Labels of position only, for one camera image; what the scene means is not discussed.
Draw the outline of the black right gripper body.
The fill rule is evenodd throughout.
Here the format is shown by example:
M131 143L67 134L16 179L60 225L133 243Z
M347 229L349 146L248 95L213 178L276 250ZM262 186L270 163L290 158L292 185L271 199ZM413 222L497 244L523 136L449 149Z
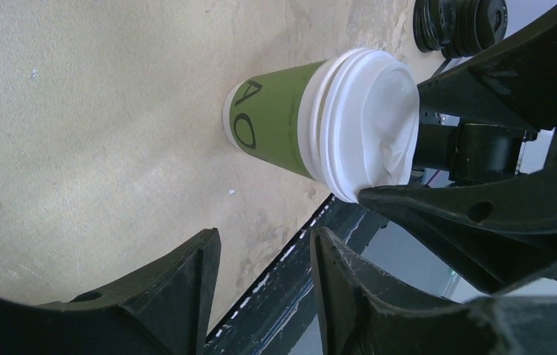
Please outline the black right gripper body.
M494 183L520 174L524 144L539 134L462 120L456 126L421 123L413 166L449 173L459 186Z

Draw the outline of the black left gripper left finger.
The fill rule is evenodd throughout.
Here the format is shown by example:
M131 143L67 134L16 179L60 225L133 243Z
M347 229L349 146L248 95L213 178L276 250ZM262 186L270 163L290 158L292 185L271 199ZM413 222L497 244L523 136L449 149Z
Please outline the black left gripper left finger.
M0 354L202 354L220 250L218 230L204 229L69 302L0 298Z

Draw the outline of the white lid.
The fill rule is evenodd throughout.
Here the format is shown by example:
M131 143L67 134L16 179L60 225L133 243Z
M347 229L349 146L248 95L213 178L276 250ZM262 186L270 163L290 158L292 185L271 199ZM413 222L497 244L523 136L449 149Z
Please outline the white lid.
M409 68L383 50L356 48L316 64L298 112L308 174L346 203L376 186L408 184L419 129Z

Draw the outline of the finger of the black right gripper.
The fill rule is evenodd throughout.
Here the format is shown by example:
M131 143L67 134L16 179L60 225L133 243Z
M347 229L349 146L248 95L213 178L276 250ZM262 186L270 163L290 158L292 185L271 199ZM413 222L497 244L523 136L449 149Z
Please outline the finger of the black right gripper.
M557 280L557 163L477 186L364 189L359 202L403 227L476 289Z
M557 130L557 5L462 65L422 82L421 109Z

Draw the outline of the green paper coffee cup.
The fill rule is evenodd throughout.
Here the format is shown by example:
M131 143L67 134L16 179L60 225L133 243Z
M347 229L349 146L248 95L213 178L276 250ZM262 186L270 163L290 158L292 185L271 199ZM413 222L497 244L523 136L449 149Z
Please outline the green paper coffee cup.
M249 78L233 87L222 122L231 144L256 159L310 178L298 141L305 89L323 61Z

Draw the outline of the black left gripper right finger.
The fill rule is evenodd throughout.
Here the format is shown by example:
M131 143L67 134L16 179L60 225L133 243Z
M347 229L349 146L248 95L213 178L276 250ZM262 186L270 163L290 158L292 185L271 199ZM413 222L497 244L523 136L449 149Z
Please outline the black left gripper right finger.
M311 267L325 354L557 354L557 297L436 297L326 227L311 233Z

